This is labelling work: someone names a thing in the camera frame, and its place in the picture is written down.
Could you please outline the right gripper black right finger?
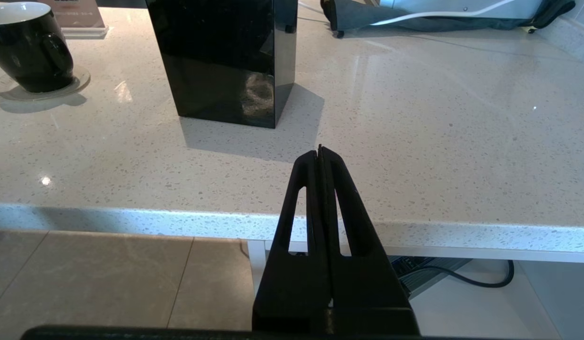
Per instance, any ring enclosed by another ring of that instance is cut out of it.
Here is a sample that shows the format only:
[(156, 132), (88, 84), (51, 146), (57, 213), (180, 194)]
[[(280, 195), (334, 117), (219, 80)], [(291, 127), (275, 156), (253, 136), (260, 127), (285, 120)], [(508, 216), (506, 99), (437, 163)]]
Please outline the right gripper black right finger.
[(343, 159), (320, 148), (335, 334), (419, 336), (419, 326)]

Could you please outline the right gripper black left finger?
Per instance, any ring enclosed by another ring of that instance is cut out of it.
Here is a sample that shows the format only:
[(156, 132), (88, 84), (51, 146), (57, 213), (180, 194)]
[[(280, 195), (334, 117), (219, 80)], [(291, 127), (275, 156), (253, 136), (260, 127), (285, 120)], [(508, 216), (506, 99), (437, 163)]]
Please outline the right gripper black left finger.
[[(308, 254), (289, 252), (298, 195), (306, 190)], [(324, 228), (317, 194), (317, 153), (292, 168), (283, 208), (253, 304), (253, 331), (324, 331), (331, 297)]]

